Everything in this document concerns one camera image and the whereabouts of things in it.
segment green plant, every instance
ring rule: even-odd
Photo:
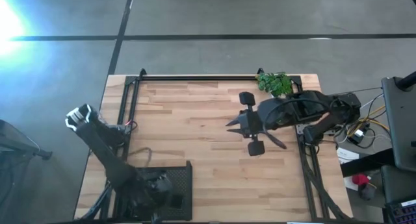
[[[260,73],[256,79],[259,89],[270,92],[274,97],[292,92],[291,79],[285,73]]]

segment butcher block tabletop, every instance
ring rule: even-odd
[[[300,76],[304,90],[320,91],[317,75]],[[107,80],[100,111],[109,124],[117,122],[125,77],[110,75]],[[226,127],[245,107],[239,102],[240,92],[252,92],[256,103],[270,98],[258,90],[255,81],[141,81],[135,110],[138,127],[132,132],[130,152],[151,148],[151,167],[185,166],[190,160],[192,221],[310,221],[294,127],[270,131],[287,149],[260,135],[266,153],[249,156],[250,140],[227,132],[232,127]],[[147,157],[146,153],[136,154],[127,161],[140,167]],[[325,189],[352,217],[334,144],[322,143],[318,160]],[[104,185],[104,167],[92,155],[75,218],[87,213]],[[318,193],[313,193],[320,216]]]

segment gray floor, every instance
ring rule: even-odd
[[[67,36],[117,35],[126,0],[4,2],[19,18],[22,35]],[[416,33],[415,13],[412,0],[134,0],[126,34]],[[0,119],[54,152],[49,161],[31,161],[14,207],[21,212],[11,215],[11,223],[72,218],[88,149],[65,127],[64,116],[83,103],[99,106],[114,44],[12,42],[0,54]],[[415,39],[124,42],[116,74],[140,68],[152,74],[257,68],[318,73],[323,92],[330,94],[377,87],[382,77],[414,71],[415,51]],[[366,103],[379,93],[358,96]],[[375,106],[382,104],[381,99]],[[378,140],[364,153],[387,147]],[[379,209],[354,193],[350,198],[355,217],[380,220]]]

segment red object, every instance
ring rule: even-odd
[[[370,180],[369,180],[369,178],[367,178],[366,175],[358,174],[358,175],[353,175],[352,176],[352,182],[354,184],[357,184],[358,186],[361,186],[362,184],[369,183]]]

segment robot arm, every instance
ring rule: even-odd
[[[318,91],[304,91],[288,95],[286,98],[267,99],[258,105],[257,111],[253,111],[255,100],[252,93],[240,93],[240,102],[247,106],[246,110],[241,110],[239,116],[227,126],[239,123],[239,129],[228,131],[253,140],[248,144],[250,156],[265,152],[264,143],[257,139],[258,134],[266,134],[272,142],[286,149],[286,145],[267,130],[311,123],[328,113],[320,122],[303,129],[305,143],[316,144],[321,141],[324,132],[336,125],[355,122],[359,118],[361,107],[358,98],[352,93],[324,95]]]

